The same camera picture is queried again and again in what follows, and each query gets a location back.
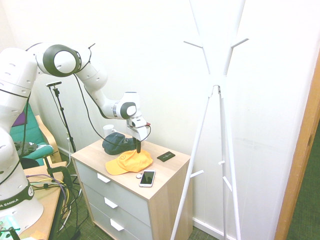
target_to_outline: navy cap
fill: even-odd
[[[134,140],[132,138],[126,138],[125,135],[119,132],[114,132],[106,136],[102,143],[102,147],[109,155],[117,155],[136,149]]]

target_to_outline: yellow cap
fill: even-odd
[[[127,172],[140,172],[141,170],[152,164],[153,160],[150,153],[141,149],[140,153],[137,150],[125,151],[116,159],[108,161],[105,168],[111,175],[120,175]]]

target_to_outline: white drawer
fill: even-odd
[[[82,163],[75,161],[75,164],[79,172],[79,178],[85,185],[106,197],[149,227],[151,226],[146,200],[119,186],[112,180],[109,181],[107,177],[99,176],[99,173]]]
[[[84,190],[90,204],[99,209],[110,219],[113,219],[128,232],[136,236],[139,240],[152,239],[152,231],[149,226],[147,226],[142,221],[138,220],[113,202],[106,201],[105,197],[85,184]]]
[[[111,219],[92,204],[90,204],[90,208],[94,221],[117,240],[139,240],[126,229],[117,230],[114,228],[111,225]]]

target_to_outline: white coat rack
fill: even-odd
[[[198,30],[199,37],[202,41],[202,32],[201,29],[198,27],[197,23],[197,18],[195,15],[195,11],[193,8],[192,0],[189,0],[192,13],[193,13],[193,18],[195,21],[196,28]],[[244,43],[245,41],[249,40],[248,38],[244,38],[241,40],[236,40],[239,25],[240,25],[240,20],[242,17],[242,13],[245,7],[245,0],[235,0],[235,12],[234,14],[231,14],[231,19],[229,22],[229,28],[228,28],[228,39],[227,43],[225,46],[225,49],[222,52],[221,55],[221,61],[223,62],[222,68],[218,69],[215,72],[218,72],[217,75],[215,76],[210,76],[212,79],[212,85],[210,86],[210,91],[206,101],[206,105],[204,106],[203,112],[200,117],[200,121],[197,126],[196,134],[195,134],[195,139],[192,147],[192,152],[191,152],[191,157],[190,157],[190,162],[188,166],[188,170],[186,173],[186,178],[184,181],[184,186],[182,190],[182,196],[180,199],[177,215],[175,217],[175,222],[173,225],[173,231],[171,234],[170,240],[175,240],[178,225],[179,225],[179,220],[182,214],[182,210],[185,204],[186,196],[187,196],[187,191],[188,191],[188,186],[190,182],[190,178],[202,173],[203,171],[196,172],[192,174],[192,169],[194,167],[194,162],[195,162],[195,155],[197,152],[197,148],[199,145],[199,140],[202,132],[202,128],[204,125],[206,113],[207,113],[207,108],[209,104],[209,100],[213,94],[214,88],[218,88],[218,94],[219,94],[219,99],[220,99],[220,122],[221,122],[221,150],[222,150],[222,160],[218,163],[219,165],[222,165],[222,179],[223,179],[223,237],[224,240],[227,239],[227,191],[228,189],[232,192],[232,198],[233,198],[233,210],[234,210],[234,221],[235,221],[235,230],[236,230],[236,239],[241,240],[241,231],[240,231],[240,221],[239,221],[239,208],[238,208],[238,196],[237,196],[237,184],[236,184],[236,172],[235,172],[235,160],[234,160],[234,150],[233,150],[233,143],[232,143],[232,130],[231,130],[231,120],[230,120],[230,113],[229,113],[229,105],[228,105],[228,96],[227,96],[227,91],[226,91],[226,77],[228,74],[228,68],[230,65],[231,57],[232,57],[232,52],[233,49],[236,46],[239,46],[240,44]],[[186,42],[187,44],[191,44],[193,46],[202,48],[204,58],[206,61],[206,65],[208,67],[209,74],[211,73],[210,67],[208,64],[207,56],[210,54],[215,54],[214,52],[207,52],[207,46],[203,45],[199,46],[197,44],[193,44],[191,42]],[[227,157],[226,153],[228,150],[228,160],[229,160],[229,168],[230,168],[230,177],[231,177],[231,182],[228,181],[226,177],[226,162],[227,162]]]

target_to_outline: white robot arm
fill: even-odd
[[[138,94],[125,92],[118,101],[106,98],[101,89],[107,82],[107,71],[88,47],[39,43],[27,51],[3,50],[0,53],[0,229],[9,223],[9,227],[20,228],[18,233],[33,225],[44,209],[18,164],[10,129],[25,107],[35,79],[43,73],[56,77],[76,74],[103,117],[126,120],[127,132],[138,141],[148,136],[148,123],[142,117]]]
[[[108,79],[107,70],[92,56],[88,47],[40,43],[29,48],[28,52],[35,56],[40,73],[56,77],[76,74],[104,118],[126,120],[128,134],[139,141],[146,139],[147,122],[140,111],[138,93],[125,92],[120,100],[108,99],[102,92]]]

